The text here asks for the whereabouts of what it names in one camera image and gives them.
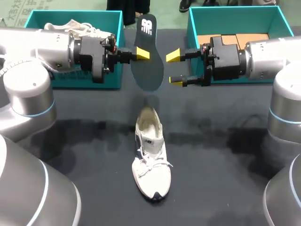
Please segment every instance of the shoe insole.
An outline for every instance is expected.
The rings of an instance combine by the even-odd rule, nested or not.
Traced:
[[[137,21],[134,46],[150,53],[149,60],[131,61],[132,74],[144,91],[157,90],[163,80],[164,66],[156,48],[157,21],[154,15],[141,15]]]

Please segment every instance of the table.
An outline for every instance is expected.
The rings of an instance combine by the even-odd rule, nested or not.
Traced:
[[[130,47],[135,33],[125,32]],[[158,30],[163,60],[185,47],[184,36],[184,30]],[[272,85],[168,83],[170,75],[188,73],[186,62],[165,64],[159,90],[145,93],[125,65],[121,90],[54,91],[56,125],[20,145],[32,153],[61,153],[47,163],[79,189],[81,226],[268,225],[261,200],[272,174],[260,152]],[[0,106],[6,103],[0,100]],[[142,197],[131,170],[135,121],[145,103],[159,114],[174,166],[169,195],[157,204]]]

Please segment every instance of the sneaker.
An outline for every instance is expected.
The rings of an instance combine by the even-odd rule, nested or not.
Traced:
[[[167,161],[162,124],[155,109],[142,109],[136,122],[137,153],[132,171],[140,191],[149,199],[159,201],[170,187],[170,168]]]
[[[105,39],[111,35],[110,32],[103,32],[99,29],[94,28],[89,23],[81,24],[75,20],[71,20],[67,24],[62,25],[62,26],[47,23],[47,24],[45,24],[44,29],[49,30],[49,31],[70,32],[73,34],[74,38],[76,38],[76,39],[79,39],[80,37],[83,37],[83,36]]]

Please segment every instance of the person's foot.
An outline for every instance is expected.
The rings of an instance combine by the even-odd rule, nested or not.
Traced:
[[[219,6],[216,0],[205,0],[203,6]]]
[[[191,5],[192,0],[181,0],[180,6],[179,6],[179,11],[181,13],[187,12],[190,5]]]
[[[135,17],[136,17],[136,18],[139,18],[141,15],[143,15],[143,13],[135,12]]]

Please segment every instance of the new balance logo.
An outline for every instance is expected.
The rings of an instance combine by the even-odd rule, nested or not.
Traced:
[[[142,19],[141,31],[151,35],[152,23],[150,20]]]

